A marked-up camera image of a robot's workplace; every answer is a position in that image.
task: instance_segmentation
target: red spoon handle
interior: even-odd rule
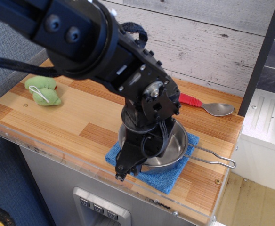
[[[189,96],[187,94],[183,94],[183,93],[181,93],[179,95],[179,101],[181,103],[185,103],[185,104],[192,105],[192,106],[195,106],[195,107],[201,107],[202,106],[202,102],[200,100],[196,99],[195,97]]]

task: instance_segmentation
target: white string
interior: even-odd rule
[[[49,103],[49,100],[45,98],[45,96],[43,96],[43,94],[39,91],[39,89],[36,87],[36,86],[29,86],[29,89],[34,92],[34,93],[37,93],[38,95],[40,95],[47,103]]]

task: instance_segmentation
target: white wood panel wall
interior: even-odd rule
[[[102,3],[117,11],[120,23],[144,27],[146,48],[170,76],[238,96],[245,93],[275,9],[275,0]]]

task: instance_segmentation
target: wooden countertop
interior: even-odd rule
[[[50,65],[50,61],[43,63],[43,66]],[[24,144],[35,145],[36,142],[34,144],[32,140],[37,140],[45,146],[61,150],[66,156],[69,154],[96,165],[100,177],[119,185],[120,182],[113,177],[114,167],[105,161],[104,156],[117,142],[124,99],[91,80],[74,81],[61,76],[56,81],[57,94],[62,104],[43,107],[37,105],[24,88],[24,82],[29,77],[32,75],[28,75],[0,99],[0,125],[12,129],[7,131],[9,135],[18,137]],[[229,158],[243,122],[243,117],[237,115],[242,98],[185,81],[175,81],[182,93],[197,97],[204,103],[228,103],[235,107],[231,115],[214,117],[202,108],[183,105],[181,114],[176,116],[187,132],[200,137],[199,146]],[[59,151],[52,151],[51,156],[57,155],[64,161],[68,160],[65,154],[60,154]],[[216,160],[211,154],[199,150],[195,150],[193,156]],[[215,180],[224,181],[226,172],[227,168],[220,165],[191,159],[169,195],[158,192],[130,175],[126,177],[124,186],[151,199],[160,197],[161,203],[180,214],[182,212],[182,216],[188,220],[206,224],[204,215],[214,214],[222,187],[222,183],[216,184]]]

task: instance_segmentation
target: blue towel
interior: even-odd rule
[[[197,145],[199,141],[199,137],[189,134],[189,143],[193,145]],[[115,166],[116,161],[115,157],[120,151],[119,143],[117,142],[107,153],[105,156],[106,161]],[[191,155],[194,148],[191,146],[188,146],[188,149],[186,151],[187,155]],[[171,189],[173,188],[177,178],[179,177],[180,173],[182,172],[184,166],[188,162],[189,158],[183,157],[181,160],[178,161],[175,168],[159,174],[153,174],[153,173],[139,173],[139,175],[136,176],[136,178],[140,179],[141,181],[146,182],[147,184],[151,185],[152,187],[156,188],[157,190],[164,192],[166,194],[169,194]]]

